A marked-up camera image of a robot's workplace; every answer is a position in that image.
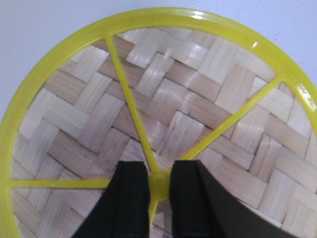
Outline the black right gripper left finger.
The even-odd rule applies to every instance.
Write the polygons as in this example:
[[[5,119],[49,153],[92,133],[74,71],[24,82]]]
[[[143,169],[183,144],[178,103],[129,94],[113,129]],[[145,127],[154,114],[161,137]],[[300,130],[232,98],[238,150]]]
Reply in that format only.
[[[149,237],[150,189],[143,162],[120,161],[74,238]]]

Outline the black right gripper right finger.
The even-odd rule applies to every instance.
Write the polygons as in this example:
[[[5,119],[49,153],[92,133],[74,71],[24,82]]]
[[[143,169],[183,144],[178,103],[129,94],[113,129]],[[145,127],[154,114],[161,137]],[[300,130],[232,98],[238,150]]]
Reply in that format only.
[[[170,205],[175,238],[290,238],[236,200],[201,161],[175,161]]]

